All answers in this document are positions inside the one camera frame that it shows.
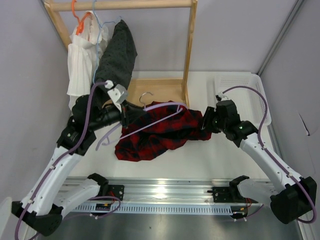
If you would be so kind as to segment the red plaid skirt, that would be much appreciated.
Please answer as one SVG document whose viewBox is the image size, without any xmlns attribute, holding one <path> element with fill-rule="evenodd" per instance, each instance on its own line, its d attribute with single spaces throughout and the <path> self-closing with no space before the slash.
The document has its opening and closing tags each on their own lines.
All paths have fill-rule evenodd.
<svg viewBox="0 0 320 240">
<path fill-rule="evenodd" d="M 156 117 L 164 118 L 176 110 L 175 105 L 157 108 L 151 114 L 151 122 L 155 121 Z M 143 116 L 128 128 L 122 128 L 121 137 L 149 125 L 148 118 Z M 187 141 L 208 141 L 211 133 L 201 129 L 202 118 L 199 110 L 184 109 L 168 119 L 120 139 L 115 145 L 114 154 L 122 161 L 151 161 L 168 150 L 184 146 Z"/>
</svg>

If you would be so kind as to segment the lilac plastic hanger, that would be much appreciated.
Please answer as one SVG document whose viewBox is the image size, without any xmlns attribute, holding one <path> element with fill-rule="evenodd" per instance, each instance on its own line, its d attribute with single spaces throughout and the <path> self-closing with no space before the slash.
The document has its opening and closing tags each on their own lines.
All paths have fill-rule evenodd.
<svg viewBox="0 0 320 240">
<path fill-rule="evenodd" d="M 141 130 L 144 130 L 148 127 L 151 127 L 152 125 L 155 125 L 157 123 L 160 123 L 161 121 L 163 120 L 166 120 L 170 117 L 173 117 L 174 115 L 180 113 L 181 111 L 185 110 L 185 109 L 188 109 L 188 106 L 185 104 L 185 103 L 181 103 L 181 102 L 172 102 L 172 101 L 169 101 L 169 102 L 164 102 L 164 103 L 159 103 L 159 104 L 155 104 L 155 105 L 152 105 L 151 107 L 146 107 L 146 104 L 144 102 L 142 102 L 141 98 L 144 96 L 144 95 L 154 95 L 153 93 L 151 92 L 144 92 L 140 98 L 139 98 L 139 102 L 143 104 L 143 107 L 144 107 L 144 110 L 146 110 L 147 112 L 151 111 L 151 113 L 148 113 L 146 116 L 144 115 L 143 117 L 145 119 L 148 119 L 148 125 L 145 125 L 144 127 L 136 130 L 136 131 L 133 131 L 125 136 L 122 136 L 119 138 L 119 140 L 122 140 L 126 137 L 129 137 Z M 155 109 L 158 109 L 158 108 L 163 108 L 163 107 L 167 107 L 167 106 L 177 106 L 176 108 L 176 112 L 172 113 L 172 114 L 169 114 L 168 116 L 165 116 L 163 118 L 160 118 L 159 116 L 158 117 L 155 117 L 155 121 L 151 122 L 151 114 L 154 114 L 155 113 Z M 112 127 L 97 143 L 96 147 L 95 147 L 95 150 L 97 151 L 101 145 L 103 146 L 108 146 L 114 142 L 116 142 L 116 140 L 113 140 L 113 141 L 110 141 L 109 139 L 109 136 L 115 131 L 117 130 L 119 127 L 121 127 L 122 125 L 120 123 L 116 124 L 114 127 Z"/>
</svg>

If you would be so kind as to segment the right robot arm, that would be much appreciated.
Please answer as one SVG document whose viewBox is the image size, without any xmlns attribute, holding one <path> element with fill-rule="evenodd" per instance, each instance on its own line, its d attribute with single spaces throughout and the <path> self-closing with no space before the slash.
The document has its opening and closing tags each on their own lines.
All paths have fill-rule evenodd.
<svg viewBox="0 0 320 240">
<path fill-rule="evenodd" d="M 228 196 L 234 202 L 252 199 L 270 207 L 283 224 L 294 220 L 312 224 L 317 220 L 317 183 L 312 177 L 302 177 L 287 165 L 261 138 L 261 130 L 250 121 L 242 121 L 236 104 L 222 100 L 215 107 L 207 107 L 202 128 L 210 133 L 224 133 L 225 137 L 250 156 L 263 170 L 272 188 L 266 187 L 247 176 L 234 179 Z"/>
</svg>

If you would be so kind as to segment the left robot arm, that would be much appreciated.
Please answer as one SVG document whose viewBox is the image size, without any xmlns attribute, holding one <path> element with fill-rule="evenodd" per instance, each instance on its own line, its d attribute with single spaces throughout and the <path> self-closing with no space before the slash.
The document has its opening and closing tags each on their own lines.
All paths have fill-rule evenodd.
<svg viewBox="0 0 320 240">
<path fill-rule="evenodd" d="M 92 95 L 77 98 L 72 115 L 62 131 L 51 160 L 35 186 L 21 201 L 14 201 L 11 212 L 18 223 L 25 223 L 37 235 L 53 234 L 63 219 L 87 200 L 112 199 L 109 181 L 98 173 L 90 174 L 80 186 L 58 195 L 73 168 L 96 140 L 95 131 L 114 123 L 127 127 L 145 114 L 141 106 L 123 101 L 119 106 L 105 104 Z"/>
</svg>

